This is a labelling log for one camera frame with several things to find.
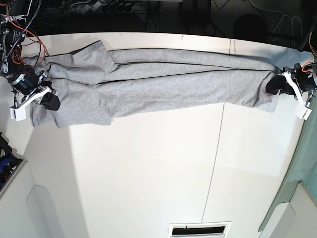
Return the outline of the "grey t-shirt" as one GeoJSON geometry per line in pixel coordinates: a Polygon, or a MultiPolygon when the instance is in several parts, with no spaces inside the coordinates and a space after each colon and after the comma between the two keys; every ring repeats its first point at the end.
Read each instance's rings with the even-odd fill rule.
{"type": "Polygon", "coordinates": [[[266,92],[276,67],[255,59],[177,49],[107,50],[102,41],[49,56],[35,68],[58,92],[60,108],[31,106],[33,126],[53,121],[110,125],[138,113],[231,103],[273,112],[266,92]]]}

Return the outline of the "rack of blue clamps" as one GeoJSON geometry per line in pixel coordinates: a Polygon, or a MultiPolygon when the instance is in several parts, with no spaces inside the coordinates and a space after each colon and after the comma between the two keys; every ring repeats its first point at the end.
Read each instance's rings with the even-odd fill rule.
{"type": "Polygon", "coordinates": [[[15,170],[24,162],[12,152],[12,147],[0,133],[0,189],[13,177],[15,170]]]}

